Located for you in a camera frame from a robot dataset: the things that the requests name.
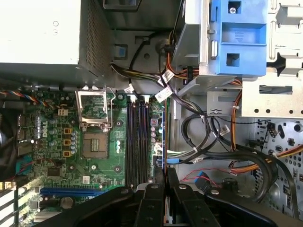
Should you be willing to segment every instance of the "cable tie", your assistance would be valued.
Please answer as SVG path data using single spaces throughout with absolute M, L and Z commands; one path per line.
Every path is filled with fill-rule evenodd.
M 197 162 L 201 162 L 203 161 L 203 157 L 197 157 L 194 161 L 193 161 L 193 164 L 197 163 Z
M 279 158 L 278 155 L 276 155 L 276 153 L 272 153 L 272 156 L 274 156 L 275 158 Z

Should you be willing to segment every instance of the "pci slot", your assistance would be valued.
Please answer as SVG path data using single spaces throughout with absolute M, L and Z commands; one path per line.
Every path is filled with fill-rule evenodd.
M 125 185 L 133 187 L 137 172 L 135 138 L 137 135 L 137 105 L 132 101 L 127 101 L 126 119 L 126 148 L 125 148 Z
M 148 180 L 148 148 L 149 148 L 149 106 L 141 102 L 139 106 L 139 130 L 138 130 L 138 182 L 145 183 Z
M 93 189 L 78 189 L 78 188 L 42 188 L 40 194 L 56 195 L 56 196 L 98 196 L 104 194 L 106 191 Z

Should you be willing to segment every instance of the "perforated metal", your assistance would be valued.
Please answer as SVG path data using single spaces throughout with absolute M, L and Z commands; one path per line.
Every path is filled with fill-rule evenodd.
M 264 123 L 255 125 L 255 139 L 266 141 L 262 151 L 266 154 L 278 154 L 282 151 L 294 148 L 303 144 L 303 121 L 271 119 L 275 124 L 274 130 L 277 132 L 267 133 Z M 299 205 L 300 219 L 303 219 L 303 156 L 298 153 L 293 156 L 281 158 L 281 161 L 288 167 L 293 175 L 296 185 L 297 199 Z M 260 170 L 253 173 L 256 184 L 255 189 L 258 190 L 263 182 L 263 176 Z M 268 192 L 267 198 L 264 199 L 269 207 L 292 216 L 292 204 L 290 202 L 289 185 L 285 174 L 281 169 L 278 172 L 278 179 Z
M 110 63 L 109 28 L 102 10 L 94 0 L 89 0 L 86 62 L 98 73 L 107 72 Z

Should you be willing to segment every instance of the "blue connector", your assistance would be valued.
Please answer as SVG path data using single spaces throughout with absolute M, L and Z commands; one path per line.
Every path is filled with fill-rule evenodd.
M 202 174 L 203 174 L 203 171 L 200 171 L 199 172 L 199 174 L 198 174 L 198 176 L 202 176 Z
M 29 174 L 30 171 L 32 170 L 32 165 L 29 165 L 29 163 L 31 163 L 32 160 L 33 159 L 28 155 L 18 158 L 16 162 L 16 175 Z
M 179 162 L 180 162 L 180 159 L 179 159 L 179 158 L 167 158 L 167 159 L 166 159 L 166 162 L 167 162 L 167 164 L 173 165 L 173 164 L 179 163 Z
M 79 188 L 43 188 L 40 190 L 41 195 L 56 195 L 56 196 L 98 196 L 107 191 L 99 191 L 94 189 L 79 189 Z
M 266 75 L 267 5 L 268 0 L 212 1 L 216 75 Z

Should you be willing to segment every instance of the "cpu socket lever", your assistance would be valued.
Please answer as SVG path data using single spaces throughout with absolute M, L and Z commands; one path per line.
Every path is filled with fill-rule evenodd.
M 108 114 L 108 104 L 107 104 L 107 89 L 113 94 L 112 98 L 108 100 L 110 102 L 110 113 Z M 93 96 L 102 97 L 102 117 L 101 118 L 88 118 L 84 114 L 85 106 L 87 105 L 82 97 L 84 96 Z M 116 95 L 113 92 L 112 88 L 104 87 L 100 89 L 96 86 L 88 87 L 85 86 L 81 90 L 76 91 L 76 99 L 77 99 L 77 107 L 78 107 L 78 116 L 79 116 L 79 128 L 82 131 L 87 131 L 88 127 L 99 127 L 102 129 L 103 132 L 109 132 L 109 130 L 113 127 L 113 101 L 115 100 Z

